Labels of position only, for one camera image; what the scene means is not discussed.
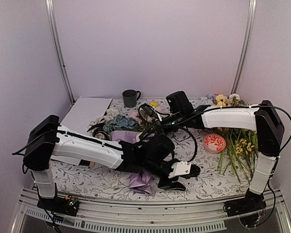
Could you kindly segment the yellow flower stem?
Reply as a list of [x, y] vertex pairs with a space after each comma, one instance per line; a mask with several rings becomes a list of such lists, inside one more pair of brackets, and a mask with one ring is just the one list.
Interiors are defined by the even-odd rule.
[[151, 107], [154, 107], [154, 108], [157, 108], [157, 107], [159, 106], [159, 104], [158, 104], [156, 101], [151, 101], [151, 102], [149, 103], [149, 105], [150, 105]]

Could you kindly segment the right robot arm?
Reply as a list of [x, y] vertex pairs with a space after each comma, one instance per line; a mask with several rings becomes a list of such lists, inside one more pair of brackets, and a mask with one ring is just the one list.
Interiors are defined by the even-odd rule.
[[260, 203], [265, 187], [275, 172], [279, 154], [284, 148], [284, 125], [277, 114], [278, 108], [268, 100], [257, 105], [245, 104], [237, 94], [229, 97], [215, 95], [213, 105], [193, 107], [183, 91], [166, 98], [170, 112], [162, 114], [148, 104], [138, 108], [140, 119], [156, 117], [152, 131], [173, 131], [175, 128], [222, 129], [231, 166], [234, 159], [245, 161], [251, 181], [241, 201], [241, 207], [251, 212]]

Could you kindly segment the white printed ribbon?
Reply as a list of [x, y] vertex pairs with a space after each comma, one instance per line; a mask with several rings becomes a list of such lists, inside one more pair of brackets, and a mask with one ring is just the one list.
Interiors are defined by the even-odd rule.
[[121, 185], [121, 181], [119, 179], [108, 181], [108, 186], [111, 189], [117, 189], [120, 185]]

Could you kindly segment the blue hydrangea stem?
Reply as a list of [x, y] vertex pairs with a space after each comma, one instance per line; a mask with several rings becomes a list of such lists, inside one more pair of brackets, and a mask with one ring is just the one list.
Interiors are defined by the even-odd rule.
[[123, 115], [117, 115], [113, 119], [106, 122], [102, 129], [107, 133], [111, 133], [112, 131], [120, 129], [133, 130], [138, 127], [139, 127], [138, 122], [133, 118], [126, 117]]

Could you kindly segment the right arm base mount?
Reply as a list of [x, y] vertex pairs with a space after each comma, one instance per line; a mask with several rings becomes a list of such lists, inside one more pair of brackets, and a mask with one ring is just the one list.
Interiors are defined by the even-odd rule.
[[266, 208], [264, 196], [250, 191], [245, 194], [244, 198], [226, 201], [223, 205], [223, 211], [227, 213], [227, 216], [247, 214], [264, 208]]

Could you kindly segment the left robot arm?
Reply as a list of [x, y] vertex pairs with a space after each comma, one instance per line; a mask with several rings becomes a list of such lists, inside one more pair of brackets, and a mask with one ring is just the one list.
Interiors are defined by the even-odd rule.
[[146, 142], [129, 143], [107, 141], [79, 134], [59, 123], [59, 117], [50, 115], [29, 135], [28, 143], [13, 155], [22, 155], [23, 164], [32, 172], [38, 194], [46, 206], [57, 211], [62, 199], [50, 169], [52, 156], [86, 160], [123, 172], [146, 170], [167, 182], [164, 189], [179, 188], [177, 177], [191, 171], [189, 162], [165, 157], [174, 153], [173, 142], [165, 135], [156, 135]]

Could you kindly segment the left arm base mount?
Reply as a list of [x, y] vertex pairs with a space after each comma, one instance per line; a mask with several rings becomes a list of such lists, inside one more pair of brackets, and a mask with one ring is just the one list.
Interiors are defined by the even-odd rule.
[[52, 199], [42, 198], [40, 196], [37, 207], [68, 216], [76, 216], [79, 210], [79, 200], [76, 197], [68, 195], [66, 197], [55, 196]]

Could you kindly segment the pink wrapping paper sheet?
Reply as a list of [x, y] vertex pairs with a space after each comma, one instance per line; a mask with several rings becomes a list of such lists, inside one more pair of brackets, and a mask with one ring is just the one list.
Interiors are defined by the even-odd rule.
[[[111, 140], [120, 142], [124, 141], [126, 143], [137, 143], [140, 141], [139, 136], [140, 132], [134, 131], [113, 131], [111, 132]], [[134, 161], [125, 161], [123, 165], [123, 172], [130, 173], [128, 187], [134, 193], [152, 195], [153, 190], [151, 187], [151, 180], [153, 176], [141, 168], [141, 165], [138, 164], [136, 160]]]

